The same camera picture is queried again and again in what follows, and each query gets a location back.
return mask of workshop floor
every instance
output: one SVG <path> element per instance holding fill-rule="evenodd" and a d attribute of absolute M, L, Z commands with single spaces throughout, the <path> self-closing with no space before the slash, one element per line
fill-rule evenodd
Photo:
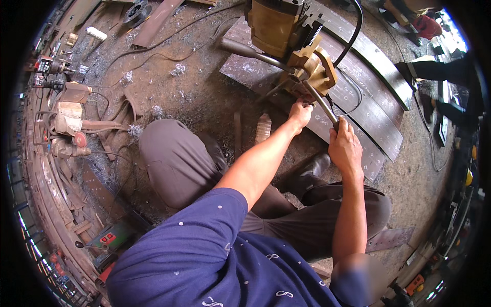
<path fill-rule="evenodd" d="M 356 23 L 356 14 L 346 12 L 328 0 L 321 1 L 339 15 Z M 189 2 L 179 8 L 177 14 L 171 17 L 165 24 L 163 30 L 157 35 L 154 42 L 159 42 L 169 36 L 183 25 L 203 16 L 207 12 L 229 6 L 231 1 L 220 0 L 220 3 L 208 9 L 206 4 Z M 376 13 L 375 1 L 362 1 L 365 10 L 365 22 L 362 32 L 365 33 L 388 57 L 396 63 L 402 60 L 401 52 L 392 40 L 383 25 L 376 20 L 370 12 Z M 241 7 L 223 11 L 192 25 L 152 51 L 137 53 L 119 59 L 104 75 L 109 63 L 119 54 L 133 50 L 131 42 L 140 30 L 141 26 L 130 33 L 126 33 L 121 23 L 114 28 L 108 14 L 99 8 L 87 20 L 84 27 L 79 31 L 79 40 L 74 47 L 75 54 L 90 67 L 85 78 L 87 85 L 112 85 L 116 83 L 123 74 L 143 63 L 151 54 L 161 53 L 169 57 L 183 58 L 193 52 L 196 48 L 206 43 L 214 35 L 217 27 L 223 22 L 242 14 Z M 235 19 L 226 21 L 219 29 L 219 35 L 223 35 Z M 104 43 L 94 41 L 86 35 L 85 27 L 94 26 L 108 34 Z M 426 54 L 426 42 L 422 48 L 417 48 L 406 39 L 402 32 L 390 28 L 406 60 Z M 212 44 L 208 44 L 196 51 L 195 54 L 179 64 L 185 66 L 184 72 L 172 76 L 171 71 L 176 68 L 176 62 L 166 60 L 163 56 L 154 56 L 141 68 L 133 70 L 133 79 L 127 87 L 136 100 L 141 104 L 145 116 L 139 121 L 140 127 L 144 128 L 155 119 L 152 115 L 152 107 L 162 108 L 162 114 L 158 117 L 174 118 L 183 122 L 193 132 L 208 131 L 217 136 L 222 149 L 231 163 L 233 162 L 233 113 L 240 110 L 242 113 L 242 144 L 247 150 L 253 144 L 255 126 L 257 119 L 264 112 L 268 112 L 273 121 L 273 129 L 277 128 L 286 120 L 286 114 L 270 104 L 255 104 L 256 94 L 236 83 L 219 72 L 220 67 L 228 58 L 229 54 L 215 50 Z M 109 98 L 108 114 L 112 114 L 117 106 L 122 103 L 123 96 L 121 85 L 112 88 L 96 89 Z M 98 100 L 99 113 L 106 107 L 105 100 L 96 94 L 89 99 Z M 392 163 L 387 160 L 380 171 L 375 182 L 365 184 L 376 187 L 384 192 L 392 200 L 392 215 L 388 228 L 416 226 L 411 241 L 408 244 L 395 248 L 375 251 L 371 254 L 377 257 L 387 268 L 389 281 L 397 277 L 398 271 L 404 261 L 424 239 L 425 233 L 433 220 L 443 183 L 448 168 L 436 172 L 432 165 L 431 147 L 429 136 L 424 122 L 422 121 L 413 101 L 412 110 L 405 112 L 401 125 L 401 133 L 404 137 L 402 147 L 397 160 Z M 88 118 L 94 118 L 95 104 L 87 103 L 85 110 Z M 131 174 L 130 179 L 123 187 L 120 195 L 127 200 L 149 221 L 158 224 L 172 214 L 166 206 L 159 201 L 156 194 L 149 186 L 144 165 L 139 159 L 137 137 L 131 137 L 127 133 L 118 133 L 116 142 L 123 146 L 120 154 L 132 156 L 133 167 L 128 162 L 117 159 L 117 166 L 109 163 L 106 155 L 90 155 L 96 167 L 104 174 L 106 183 L 117 186 L 122 184 Z M 326 150 L 327 144 L 314 133 L 304 129 L 300 136 L 295 138 L 288 149 L 283 162 L 277 172 L 274 183 L 278 182 L 285 174 L 299 165 L 305 159 L 313 156 L 319 151 Z M 89 147 L 93 150 L 103 150 L 98 139 L 91 139 Z M 436 150 L 436 164 L 442 165 L 450 152 L 450 146 Z M 81 179 L 81 167 L 79 167 L 79 183 Z M 341 180 L 341 176 L 335 166 L 331 166 L 324 176 L 327 182 Z M 97 210 L 103 219 L 110 221 L 107 212 Z M 330 270 L 330 259 L 316 263 L 325 270 Z"/>

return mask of knee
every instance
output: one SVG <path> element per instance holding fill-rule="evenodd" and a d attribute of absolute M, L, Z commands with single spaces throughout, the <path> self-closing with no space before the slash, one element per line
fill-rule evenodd
<path fill-rule="evenodd" d="M 187 128 L 175 119 L 159 119 L 150 123 L 140 135 L 140 149 L 146 146 L 155 146 L 157 143 L 169 143 L 177 140 L 180 131 Z"/>
<path fill-rule="evenodd" d="M 365 192 L 365 205 L 368 230 L 378 233 L 389 222 L 392 209 L 390 198 L 382 193 Z"/>

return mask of gray trousers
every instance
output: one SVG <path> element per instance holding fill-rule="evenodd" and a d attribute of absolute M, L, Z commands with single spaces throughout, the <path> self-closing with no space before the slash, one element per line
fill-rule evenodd
<path fill-rule="evenodd" d="M 170 208 L 191 205 L 222 177 L 203 142 L 179 121 L 152 122 L 141 134 L 139 147 L 153 189 Z M 342 183 L 319 185 L 318 177 L 315 181 L 315 187 L 301 199 L 309 206 L 301 210 L 269 185 L 247 214 L 241 231 L 283 239 L 307 261 L 331 257 Z M 372 238 L 387 224 L 390 199 L 368 186 L 364 193 L 368 238 Z"/>

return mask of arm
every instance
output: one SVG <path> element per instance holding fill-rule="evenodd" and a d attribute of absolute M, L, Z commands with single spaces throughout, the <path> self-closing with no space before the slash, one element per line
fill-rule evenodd
<path fill-rule="evenodd" d="M 312 110 L 312 106 L 304 108 L 303 101 L 298 99 L 290 110 L 288 120 L 265 141 L 241 155 L 214 189 L 239 191 L 250 210 L 276 174 L 293 137 L 309 122 Z"/>
<path fill-rule="evenodd" d="M 343 177 L 343 200 L 332 239 L 332 264 L 353 253 L 365 253 L 367 223 L 363 194 L 360 141 L 353 127 L 339 117 L 339 131 L 331 128 L 329 155 Z"/>

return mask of black pants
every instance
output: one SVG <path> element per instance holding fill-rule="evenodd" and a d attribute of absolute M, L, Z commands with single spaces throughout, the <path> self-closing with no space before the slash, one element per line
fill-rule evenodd
<path fill-rule="evenodd" d="M 203 142 L 179 121 L 154 121 L 141 134 L 139 147 L 150 183 L 169 207 L 180 210 L 191 205 L 222 177 Z M 340 182 L 328 185 L 318 177 L 312 180 L 314 188 L 300 195 L 310 206 L 301 210 L 269 185 L 241 231 L 284 239 L 307 261 L 331 257 L 343 189 Z M 373 238 L 388 222 L 390 199 L 367 186 L 364 192 L 368 238 Z"/>
<path fill-rule="evenodd" d="M 448 117 L 457 126 L 471 132 L 478 128 L 478 116 L 483 113 L 481 87 L 477 79 L 472 59 L 469 55 L 449 63 L 421 61 L 412 63 L 416 76 L 427 80 L 444 81 L 458 84 L 469 89 L 466 108 L 453 103 L 436 101 L 438 113 Z"/>

